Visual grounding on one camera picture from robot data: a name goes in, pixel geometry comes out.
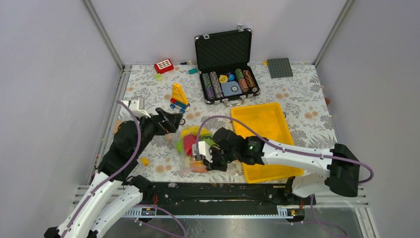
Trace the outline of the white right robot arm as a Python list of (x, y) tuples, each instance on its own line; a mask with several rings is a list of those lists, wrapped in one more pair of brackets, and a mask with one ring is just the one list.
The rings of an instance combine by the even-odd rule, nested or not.
[(243, 138), (221, 128), (213, 136), (214, 144), (199, 141), (195, 148), (209, 170), (225, 171), (227, 164), (240, 161), (247, 165), (282, 165), (310, 172), (306, 176), (291, 176), (284, 198), (297, 204), (312, 194), (330, 190), (344, 196), (358, 196), (360, 164), (344, 144), (331, 149), (304, 148), (268, 140), (261, 136)]

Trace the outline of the clear zip top bag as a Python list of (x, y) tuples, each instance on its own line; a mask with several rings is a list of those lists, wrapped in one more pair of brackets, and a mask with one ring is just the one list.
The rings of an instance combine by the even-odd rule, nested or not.
[[(171, 141), (172, 141), (174, 146), (175, 146), (175, 143), (179, 139), (181, 139), (180, 133), (181, 133), (182, 130), (176, 132), (175, 135), (171, 138)], [(198, 132), (198, 135), (196, 136), (196, 140), (197, 139), (199, 141), (204, 141), (208, 146), (214, 145), (213, 138), (212, 139), (210, 139), (209, 137), (200, 138), (200, 132)], [(180, 165), (179, 165), (179, 174), (180, 175), (185, 175), (187, 173), (192, 173), (191, 170), (190, 170), (191, 168), (206, 167), (204, 165), (204, 162), (206, 160), (205, 159), (204, 160), (203, 159), (197, 159), (196, 155), (195, 155), (195, 152), (196, 152), (196, 143), (192, 146), (192, 156), (191, 157), (187, 156), (185, 152), (183, 152), (183, 153), (178, 152), (179, 158), (180, 158)]]

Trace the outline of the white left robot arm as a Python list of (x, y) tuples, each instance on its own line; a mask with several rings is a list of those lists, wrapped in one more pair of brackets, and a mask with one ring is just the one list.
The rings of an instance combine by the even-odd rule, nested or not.
[(147, 204), (154, 196), (153, 184), (143, 176), (135, 176), (127, 191), (106, 205), (137, 166), (138, 158), (154, 136), (175, 133), (182, 121), (181, 113), (168, 113), (156, 108), (146, 116), (130, 112), (132, 120), (122, 122), (95, 173), (88, 191), (76, 208), (57, 227), (44, 233), (46, 238), (101, 238), (131, 207)]

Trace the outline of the yellow toy banana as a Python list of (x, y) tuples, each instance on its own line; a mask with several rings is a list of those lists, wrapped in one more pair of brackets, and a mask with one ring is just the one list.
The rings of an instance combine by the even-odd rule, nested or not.
[[(197, 136), (198, 132), (199, 132), (200, 127), (199, 126), (187, 126), (186, 128), (184, 128), (181, 133), (180, 133), (180, 137), (181, 139), (184, 138), (187, 135), (193, 135), (193, 136)], [(210, 139), (212, 139), (213, 134), (206, 129), (205, 127), (203, 127), (200, 131), (200, 138), (204, 138), (204, 137), (209, 137)]]

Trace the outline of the green toy lime front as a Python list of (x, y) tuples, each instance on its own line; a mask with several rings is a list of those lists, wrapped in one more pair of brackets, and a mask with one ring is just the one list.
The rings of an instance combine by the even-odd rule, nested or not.
[(183, 145), (183, 139), (179, 139), (176, 143), (175, 143), (175, 148), (177, 149), (177, 151), (179, 153), (183, 153), (185, 152), (184, 150), (184, 145)]

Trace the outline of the orange toy peach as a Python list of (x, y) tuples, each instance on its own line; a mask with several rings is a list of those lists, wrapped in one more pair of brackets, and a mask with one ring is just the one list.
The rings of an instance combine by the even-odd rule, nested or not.
[(193, 173), (207, 173), (208, 172), (208, 170), (206, 169), (206, 167), (191, 168), (190, 170)]

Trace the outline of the red toy pepper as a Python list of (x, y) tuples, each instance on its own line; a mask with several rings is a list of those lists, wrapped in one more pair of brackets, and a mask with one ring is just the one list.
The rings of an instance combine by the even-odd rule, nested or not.
[(192, 146), (196, 143), (196, 136), (193, 134), (187, 134), (182, 139), (183, 149), (187, 156), (192, 156)]

